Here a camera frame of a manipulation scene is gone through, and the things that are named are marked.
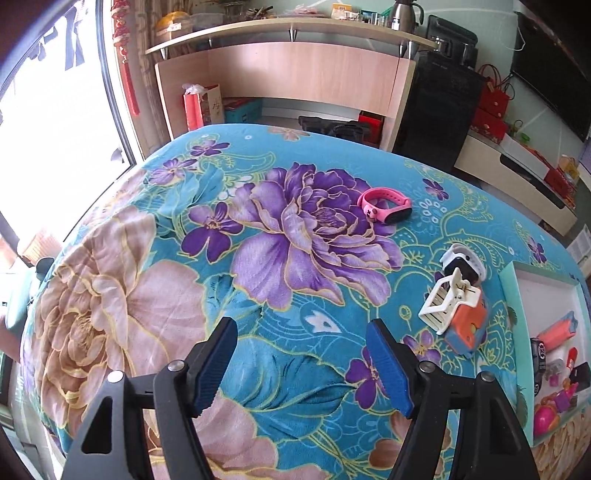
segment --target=blue gripper pad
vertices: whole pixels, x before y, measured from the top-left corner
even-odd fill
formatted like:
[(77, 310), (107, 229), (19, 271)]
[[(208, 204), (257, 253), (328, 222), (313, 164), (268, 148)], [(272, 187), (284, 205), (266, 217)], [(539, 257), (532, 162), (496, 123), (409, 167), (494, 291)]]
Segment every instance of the blue gripper pad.
[(230, 317), (224, 317), (205, 342), (198, 343), (187, 357), (190, 359), (187, 385), (194, 383), (192, 416), (201, 415), (209, 408), (222, 382), (226, 368), (236, 349), (238, 326)]
[(368, 323), (365, 342), (392, 407), (410, 418), (417, 407), (414, 400), (416, 357), (407, 345), (396, 342), (381, 319)]

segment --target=toy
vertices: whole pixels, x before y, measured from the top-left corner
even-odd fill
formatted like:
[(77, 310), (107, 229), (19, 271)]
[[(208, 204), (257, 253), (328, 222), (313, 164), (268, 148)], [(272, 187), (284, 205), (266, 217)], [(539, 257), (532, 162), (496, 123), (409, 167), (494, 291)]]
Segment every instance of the toy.
[(546, 350), (544, 342), (537, 338), (531, 338), (531, 357), (534, 363), (534, 396), (540, 392), (544, 372), (546, 371)]
[[(449, 283), (449, 290), (444, 284)], [(482, 290), (462, 278), (459, 268), (435, 283), (418, 313), (458, 355), (472, 356), (486, 329), (486, 311)]]
[(577, 349), (575, 347), (572, 347), (569, 350), (569, 356), (567, 357), (567, 360), (566, 360), (566, 368), (569, 369), (569, 375), (573, 371), (574, 363), (577, 361), (578, 354), (579, 354), (579, 352), (577, 351)]
[[(394, 208), (379, 208), (370, 200), (390, 200), (397, 206)], [(375, 188), (366, 190), (357, 199), (357, 206), (363, 209), (365, 215), (370, 222), (385, 223), (386, 225), (392, 225), (397, 222), (402, 222), (410, 217), (413, 212), (413, 201), (404, 196), (398, 190), (387, 189), (387, 188)]]
[(558, 413), (567, 411), (570, 408), (570, 399), (577, 391), (578, 386), (579, 384), (573, 383), (568, 388), (560, 390), (556, 394), (556, 396), (554, 397), (554, 404), (556, 405), (556, 410), (558, 410)]
[(573, 368), (569, 380), (579, 385), (577, 392), (591, 387), (591, 369), (589, 368), (589, 364), (585, 362)]
[(439, 261), (443, 264), (445, 275), (451, 275), (457, 267), (462, 272), (462, 278), (475, 287), (486, 280), (486, 268), (482, 260), (464, 244), (452, 244)]
[(559, 423), (560, 416), (553, 404), (542, 406), (538, 403), (534, 407), (534, 437), (554, 430)]
[(568, 357), (569, 349), (566, 345), (560, 345), (551, 352), (546, 352), (546, 378), (561, 373), (566, 366)]
[(538, 338), (544, 342), (546, 350), (551, 352), (556, 347), (565, 343), (577, 333), (579, 321), (571, 310), (560, 320), (554, 322), (546, 330), (538, 334)]

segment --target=white clip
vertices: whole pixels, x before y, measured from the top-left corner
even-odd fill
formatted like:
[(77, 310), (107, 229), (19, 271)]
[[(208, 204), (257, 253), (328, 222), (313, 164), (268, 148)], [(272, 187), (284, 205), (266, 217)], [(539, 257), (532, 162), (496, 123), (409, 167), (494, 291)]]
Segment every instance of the white clip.
[[(444, 283), (449, 283), (449, 290), (446, 291), (443, 287)], [(452, 322), (457, 308), (460, 305), (476, 307), (481, 293), (479, 288), (472, 287), (470, 282), (463, 280), (460, 269), (455, 268), (453, 274), (435, 283), (418, 316), (438, 335), (443, 335)]]

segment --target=pink ball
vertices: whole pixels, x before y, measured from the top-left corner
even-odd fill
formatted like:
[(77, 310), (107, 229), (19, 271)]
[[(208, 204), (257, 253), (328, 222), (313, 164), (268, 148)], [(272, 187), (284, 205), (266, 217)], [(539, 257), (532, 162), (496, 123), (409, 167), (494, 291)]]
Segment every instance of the pink ball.
[(542, 406), (534, 415), (534, 437), (538, 437), (546, 433), (556, 418), (556, 412), (546, 406)]

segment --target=bed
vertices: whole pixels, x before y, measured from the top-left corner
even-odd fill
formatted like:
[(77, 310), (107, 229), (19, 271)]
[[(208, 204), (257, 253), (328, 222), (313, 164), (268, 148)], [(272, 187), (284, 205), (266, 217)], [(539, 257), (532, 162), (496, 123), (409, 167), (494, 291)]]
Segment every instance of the bed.
[[(354, 205), (370, 186), (409, 196), (409, 220), (369, 223)], [(490, 318), (470, 359), (417, 316), (454, 242), (487, 270)], [(584, 284), (537, 225), (441, 171), (292, 129), (212, 125), (132, 170), (70, 235), (25, 328), (25, 387), (67, 452), (110, 371), (155, 373), (230, 316), (238, 346), (195, 421), (215, 476), (387, 478), (409, 422), (384, 395), (365, 348), (367, 322), (382, 318), (446, 372), (494, 372), (517, 408), (498, 278), (512, 260)], [(589, 417), (583, 410), (534, 449), (543, 479), (566, 477), (580, 459)], [(437, 478), (449, 474), (458, 421), (450, 412)], [(166, 479), (154, 416), (145, 415), (145, 431), (155, 477)]]

